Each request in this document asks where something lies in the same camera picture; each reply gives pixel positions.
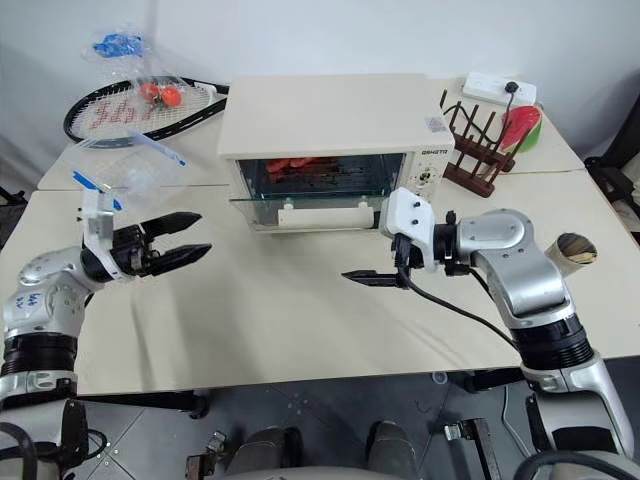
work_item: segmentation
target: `toaster oven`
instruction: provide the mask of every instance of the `toaster oven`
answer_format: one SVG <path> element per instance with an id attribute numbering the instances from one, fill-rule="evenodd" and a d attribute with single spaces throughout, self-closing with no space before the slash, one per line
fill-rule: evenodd
<path id="1" fill-rule="evenodd" d="M 371 228 L 397 187 L 431 200 L 454 148 L 421 74 L 241 77 L 218 156 L 258 231 Z"/>

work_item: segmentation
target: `tennis racket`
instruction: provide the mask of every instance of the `tennis racket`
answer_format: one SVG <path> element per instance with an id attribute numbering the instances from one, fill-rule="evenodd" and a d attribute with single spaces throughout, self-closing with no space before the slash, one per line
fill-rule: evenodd
<path id="1" fill-rule="evenodd" d="M 156 84 L 181 85 L 179 104 L 176 105 L 175 101 L 163 104 L 160 99 L 145 103 L 140 99 L 137 82 L 114 83 L 90 93 L 71 107 L 64 118 L 65 133 L 74 142 L 86 138 L 96 140 L 92 148 L 131 145 L 130 137 L 122 136 L 126 130 L 161 140 L 224 110 L 227 99 L 217 100 L 216 93 L 229 93 L 228 86 L 183 77 L 158 76 L 145 78 L 144 82 L 142 88 Z M 146 96 L 147 92 L 143 91 L 142 95 Z M 114 133 L 120 138 L 113 138 Z"/>

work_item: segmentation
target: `black cable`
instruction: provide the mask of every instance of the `black cable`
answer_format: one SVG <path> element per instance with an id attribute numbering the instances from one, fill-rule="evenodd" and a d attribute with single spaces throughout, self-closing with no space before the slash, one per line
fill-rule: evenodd
<path id="1" fill-rule="evenodd" d="M 107 440 L 107 436 L 98 430 L 94 430 L 93 428 L 88 428 L 87 433 L 93 434 L 96 437 L 100 437 L 100 446 L 96 448 L 93 452 L 88 453 L 87 456 L 84 457 L 83 461 L 89 460 L 90 458 L 100 455 L 104 451 L 104 449 L 107 448 L 107 443 L 109 443 L 109 440 Z"/>
<path id="2" fill-rule="evenodd" d="M 458 313 L 458 314 L 460 314 L 460 315 L 462 315 L 464 317 L 470 318 L 471 320 L 474 320 L 474 321 L 476 321 L 478 323 L 481 323 L 482 325 L 484 325 L 485 327 L 490 329 L 493 333 L 495 333 L 500 338 L 502 338 L 511 347 L 516 349 L 516 351 L 518 350 L 518 348 L 516 347 L 516 344 L 513 342 L 513 340 L 511 340 L 507 335 L 505 335 L 503 332 L 501 332 L 498 328 L 496 328 L 493 324 L 491 324 L 490 322 L 488 322 L 484 318 L 479 317 L 477 315 L 474 315 L 471 312 L 467 312 L 466 310 L 463 310 L 460 307 L 456 307 L 454 304 L 449 303 L 446 300 L 442 300 L 441 298 L 438 298 L 438 297 L 436 297 L 434 295 L 431 295 L 430 293 L 425 292 L 424 290 L 422 290 L 420 287 L 418 287 L 415 283 L 413 283 L 411 281 L 411 279 L 406 274 L 406 272 L 404 271 L 403 268 L 398 268 L 398 275 L 400 276 L 402 281 L 405 283 L 405 285 L 407 285 L 411 290 L 416 292 L 421 297 L 426 298 L 430 302 L 436 303 L 436 304 L 440 305 L 441 307 L 448 308 L 449 310 L 452 310 L 452 311 L 454 311 L 454 312 L 456 312 L 456 313 Z"/>
<path id="3" fill-rule="evenodd" d="M 491 293 L 489 292 L 489 285 L 487 285 L 487 282 L 484 281 L 484 278 L 482 278 L 480 274 L 476 272 L 473 268 L 469 269 L 469 273 L 473 276 L 473 278 L 475 278 L 478 281 L 482 289 L 485 292 L 487 292 L 487 295 L 489 295 L 489 298 L 492 298 Z"/>
<path id="4" fill-rule="evenodd" d="M 611 475 L 618 480 L 638 480 L 637 477 L 612 465 L 600 458 L 582 453 L 549 450 L 532 455 L 520 464 L 513 476 L 513 480 L 533 480 L 540 467 L 555 465 L 556 463 L 571 463 L 593 468 L 599 472 Z"/>
<path id="5" fill-rule="evenodd" d="M 18 442 L 22 457 L 22 480 L 36 480 L 38 476 L 38 456 L 36 447 L 29 434 L 13 423 L 0 422 L 0 432 L 14 438 Z"/>
<path id="6" fill-rule="evenodd" d="M 511 103 L 513 102 L 513 97 L 515 96 L 515 92 L 509 92 L 509 93 L 511 94 L 511 97 L 509 98 L 509 102 L 507 103 L 507 110 L 505 112 L 505 117 L 504 117 L 505 121 L 502 124 L 502 129 L 500 130 L 500 135 L 499 135 L 497 140 L 491 140 L 488 135 L 485 135 L 484 139 L 487 141 L 488 145 L 495 145 L 496 143 L 502 142 L 504 134 L 507 131 L 507 123 L 508 123 L 508 120 L 509 120 L 509 111 L 511 110 Z M 446 115 L 451 110 L 454 110 L 455 108 L 457 108 L 457 106 L 458 106 L 457 104 L 456 105 L 451 105 L 449 108 L 447 108 L 443 112 L 443 115 Z M 462 112 L 464 117 L 467 119 L 467 121 L 471 121 L 471 116 L 467 113 L 467 111 L 464 109 L 464 107 L 462 105 L 460 105 L 460 111 Z M 483 129 L 480 128 L 475 122 L 471 122 L 471 126 L 473 128 L 475 128 L 480 134 L 482 134 Z"/>

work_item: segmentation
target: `power strip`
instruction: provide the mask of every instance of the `power strip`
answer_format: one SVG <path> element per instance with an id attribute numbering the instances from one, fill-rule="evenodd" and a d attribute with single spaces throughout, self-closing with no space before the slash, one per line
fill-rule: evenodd
<path id="1" fill-rule="evenodd" d="M 465 97 L 486 100 L 487 102 L 506 105 L 509 103 L 511 94 L 504 89 L 507 82 L 516 82 L 520 88 L 513 96 L 514 106 L 533 105 L 536 102 L 537 88 L 530 83 L 509 78 L 494 77 L 484 73 L 471 72 L 462 87 L 462 94 Z"/>

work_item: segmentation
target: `racket strings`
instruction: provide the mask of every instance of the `racket strings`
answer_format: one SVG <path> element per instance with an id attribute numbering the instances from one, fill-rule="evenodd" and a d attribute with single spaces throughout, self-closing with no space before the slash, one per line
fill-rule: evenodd
<path id="1" fill-rule="evenodd" d="M 109 139 L 128 136 L 128 130 L 147 133 L 168 127 L 213 103 L 212 94 L 186 87 L 175 107 L 145 102 L 135 89 L 123 87 L 89 102 L 73 119 L 71 131 L 79 138 Z"/>

